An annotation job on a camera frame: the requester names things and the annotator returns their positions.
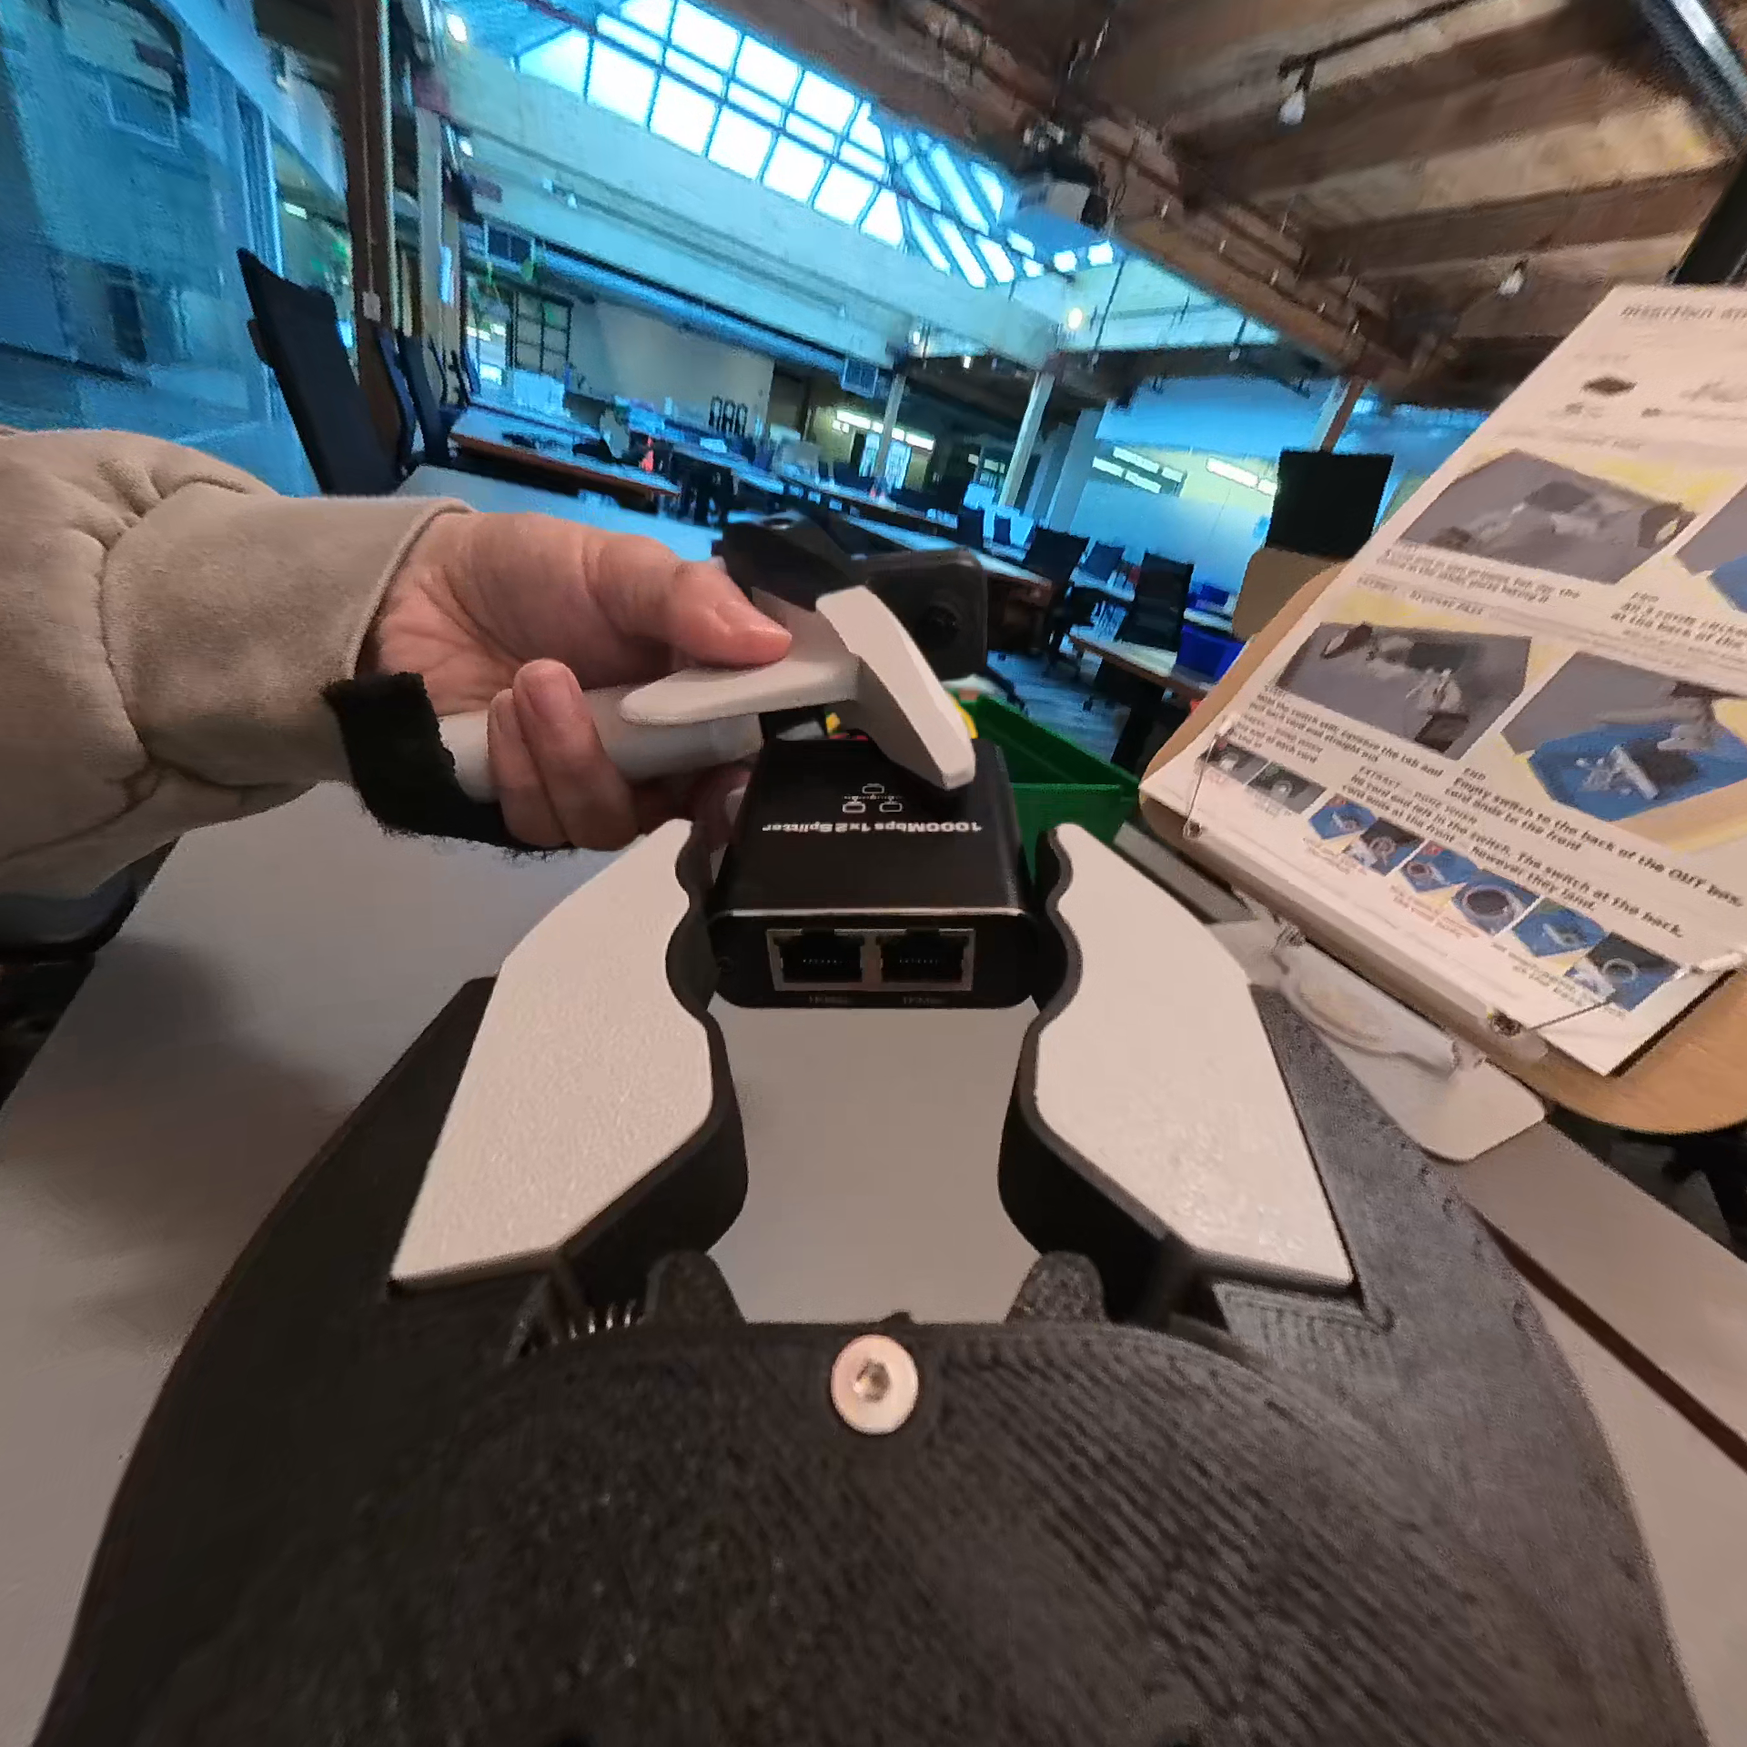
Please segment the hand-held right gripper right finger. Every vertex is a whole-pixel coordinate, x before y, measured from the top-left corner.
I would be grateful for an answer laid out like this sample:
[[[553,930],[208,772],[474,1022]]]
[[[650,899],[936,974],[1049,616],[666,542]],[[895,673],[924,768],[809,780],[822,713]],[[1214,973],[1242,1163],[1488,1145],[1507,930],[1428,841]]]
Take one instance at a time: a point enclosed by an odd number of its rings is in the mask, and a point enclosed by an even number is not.
[[[1346,1300],[1355,1264],[1232,954],[1080,827],[1039,841],[1037,876],[1037,1016],[999,1148],[1017,1233],[1080,1258],[1104,1313],[1220,1285]]]

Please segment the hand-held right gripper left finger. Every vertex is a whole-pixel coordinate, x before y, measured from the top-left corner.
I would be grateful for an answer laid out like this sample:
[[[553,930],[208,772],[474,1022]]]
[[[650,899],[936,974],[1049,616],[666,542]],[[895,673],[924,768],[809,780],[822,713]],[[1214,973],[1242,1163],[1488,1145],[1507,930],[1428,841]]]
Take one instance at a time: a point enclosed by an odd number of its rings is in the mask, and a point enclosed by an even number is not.
[[[431,1289],[568,1264],[639,1297],[705,1255],[748,1196],[746,1133],[711,1000],[711,853],[669,823],[504,958],[470,1043],[391,1282]]]

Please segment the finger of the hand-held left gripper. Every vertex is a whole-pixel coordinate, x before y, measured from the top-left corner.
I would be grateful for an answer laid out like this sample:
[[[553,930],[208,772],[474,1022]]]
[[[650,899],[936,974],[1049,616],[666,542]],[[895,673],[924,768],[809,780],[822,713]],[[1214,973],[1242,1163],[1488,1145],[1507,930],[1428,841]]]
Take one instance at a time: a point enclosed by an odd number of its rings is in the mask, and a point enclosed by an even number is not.
[[[788,655],[748,668],[678,668],[618,694],[623,780],[648,781],[754,761],[767,743],[764,716],[832,710],[895,768],[936,792],[972,786],[972,734],[956,701],[871,590],[837,590],[813,608],[760,590],[751,602],[791,634]]]

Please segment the black ethernet splitter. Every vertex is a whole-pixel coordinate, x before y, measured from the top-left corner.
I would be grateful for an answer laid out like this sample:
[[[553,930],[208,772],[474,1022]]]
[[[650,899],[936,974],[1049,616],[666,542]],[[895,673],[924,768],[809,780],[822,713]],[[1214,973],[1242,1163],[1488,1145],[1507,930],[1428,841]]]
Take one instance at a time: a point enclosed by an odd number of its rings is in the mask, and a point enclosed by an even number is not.
[[[865,738],[771,740],[711,888],[733,1007],[1018,1007],[1037,912],[1008,761],[938,792]]]

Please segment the green storage bin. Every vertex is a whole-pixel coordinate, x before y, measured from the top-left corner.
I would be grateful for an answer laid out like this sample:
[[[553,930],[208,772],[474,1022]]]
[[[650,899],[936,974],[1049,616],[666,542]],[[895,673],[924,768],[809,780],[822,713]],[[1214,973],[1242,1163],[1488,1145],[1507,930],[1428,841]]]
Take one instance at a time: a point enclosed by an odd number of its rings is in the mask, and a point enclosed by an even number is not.
[[[1135,777],[1002,698],[974,697],[959,710],[972,722],[972,734],[994,746],[1008,764],[1028,863],[1037,863],[1037,844],[1061,827],[1077,827],[1104,848],[1118,844],[1138,808]]]

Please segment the person's left hand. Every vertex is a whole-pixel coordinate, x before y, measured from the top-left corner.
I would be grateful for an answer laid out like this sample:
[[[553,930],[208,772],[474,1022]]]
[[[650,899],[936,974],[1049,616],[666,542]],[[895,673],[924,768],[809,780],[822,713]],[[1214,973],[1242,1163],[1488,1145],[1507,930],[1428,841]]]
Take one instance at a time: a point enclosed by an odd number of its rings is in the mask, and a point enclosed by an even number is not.
[[[439,514],[384,591],[356,674],[419,674],[437,716],[486,713],[501,820],[534,851],[620,851],[687,819],[725,841],[740,768],[633,786],[590,689],[673,667],[769,667],[791,634],[715,563],[546,514]]]

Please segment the white board stand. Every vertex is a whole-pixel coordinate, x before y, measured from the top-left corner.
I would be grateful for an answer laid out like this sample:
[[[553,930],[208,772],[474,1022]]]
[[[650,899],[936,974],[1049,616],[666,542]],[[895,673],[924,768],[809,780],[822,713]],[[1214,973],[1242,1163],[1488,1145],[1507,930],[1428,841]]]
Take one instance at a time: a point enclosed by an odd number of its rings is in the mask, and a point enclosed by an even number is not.
[[[1468,1165],[1545,1122],[1519,1080],[1296,934],[1274,940],[1271,967],[1291,1013],[1428,1157]]]

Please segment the blue storage bin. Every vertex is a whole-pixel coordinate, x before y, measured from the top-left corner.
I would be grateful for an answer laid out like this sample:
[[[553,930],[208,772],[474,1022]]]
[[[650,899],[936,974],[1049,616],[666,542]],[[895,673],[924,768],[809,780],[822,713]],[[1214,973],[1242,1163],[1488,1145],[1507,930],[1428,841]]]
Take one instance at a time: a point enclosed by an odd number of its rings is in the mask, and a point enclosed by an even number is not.
[[[1176,673],[1198,674],[1210,686],[1220,680],[1242,655],[1242,639],[1232,634],[1232,618],[1235,594],[1207,582],[1192,582],[1183,612],[1183,637],[1176,646]]]

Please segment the white ceiling projector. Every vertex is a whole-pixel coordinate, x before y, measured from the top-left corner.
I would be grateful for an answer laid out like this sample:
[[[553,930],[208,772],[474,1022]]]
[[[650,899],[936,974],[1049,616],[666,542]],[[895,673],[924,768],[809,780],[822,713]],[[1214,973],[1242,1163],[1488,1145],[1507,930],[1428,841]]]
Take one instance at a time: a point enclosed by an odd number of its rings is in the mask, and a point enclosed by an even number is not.
[[[1095,174],[1033,174],[1017,180],[1002,224],[1039,254],[1086,250],[1107,232],[1107,195]]]

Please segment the black monitor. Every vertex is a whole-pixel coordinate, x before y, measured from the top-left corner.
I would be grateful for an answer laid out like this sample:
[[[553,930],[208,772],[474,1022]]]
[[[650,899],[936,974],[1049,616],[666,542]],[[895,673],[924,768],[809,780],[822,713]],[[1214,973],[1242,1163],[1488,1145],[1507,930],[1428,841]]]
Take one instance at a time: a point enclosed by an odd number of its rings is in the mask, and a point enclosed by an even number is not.
[[[1348,563],[1375,533],[1392,456],[1283,450],[1263,545],[1291,556]]]

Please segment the instruction sheet on clipboard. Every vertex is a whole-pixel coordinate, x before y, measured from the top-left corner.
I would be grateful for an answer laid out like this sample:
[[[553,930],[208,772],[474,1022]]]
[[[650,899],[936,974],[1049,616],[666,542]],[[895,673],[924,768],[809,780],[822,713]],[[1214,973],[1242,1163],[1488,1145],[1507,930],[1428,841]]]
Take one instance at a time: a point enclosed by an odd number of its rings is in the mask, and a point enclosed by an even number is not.
[[[1179,856],[1239,896],[1242,903],[1271,922],[1271,940],[1302,940],[1321,952],[1352,977],[1379,992],[1395,1010],[1413,1013],[1421,1029],[1437,1040],[1437,1064],[1453,1075],[1474,1061],[1492,1061],[1541,1104],[1569,1108],[1594,1125],[1641,1129],[1648,1136],[1687,1136],[1743,1125],[1743,973],[1715,986],[1704,1003],[1687,1007],[1675,1026],[1617,1075],[1597,1075],[1550,1047],[1541,1034],[1513,1034],[1496,1016],[1483,1013],[1441,992],[1425,973],[1400,958],[1369,948],[1348,925],[1321,915],[1309,899],[1283,885],[1269,872],[1251,872],[1228,848],[1213,844],[1204,823],[1189,823],[1189,805],[1158,792],[1158,777],[1179,758],[1192,777],[1204,768],[1204,743],[1220,732],[1271,652],[1296,631],[1303,631],[1321,594],[1339,578],[1337,563],[1263,548],[1245,572],[1235,602],[1235,631],[1245,649],[1213,683],[1207,698],[1161,743],[1144,772],[1144,820]]]

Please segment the printed instruction sheet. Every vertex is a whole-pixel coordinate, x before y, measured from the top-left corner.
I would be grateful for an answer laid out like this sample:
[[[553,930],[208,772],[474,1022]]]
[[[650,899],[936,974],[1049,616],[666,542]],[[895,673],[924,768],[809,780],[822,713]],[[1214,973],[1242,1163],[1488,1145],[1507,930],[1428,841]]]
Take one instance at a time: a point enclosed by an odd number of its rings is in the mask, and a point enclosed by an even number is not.
[[[1624,1070],[1743,969],[1743,288],[1611,293],[1199,719],[1210,856]]]

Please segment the black office chair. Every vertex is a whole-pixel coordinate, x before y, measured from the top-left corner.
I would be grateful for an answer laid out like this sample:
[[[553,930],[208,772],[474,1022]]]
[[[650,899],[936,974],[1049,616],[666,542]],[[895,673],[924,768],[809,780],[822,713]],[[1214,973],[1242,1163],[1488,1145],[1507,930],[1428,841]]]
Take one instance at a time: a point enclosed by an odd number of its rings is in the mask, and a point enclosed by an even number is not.
[[[255,355],[272,371],[318,492],[347,499],[399,493],[400,472],[381,443],[342,345],[332,299],[272,273],[250,250],[238,250],[234,258],[250,299]]]

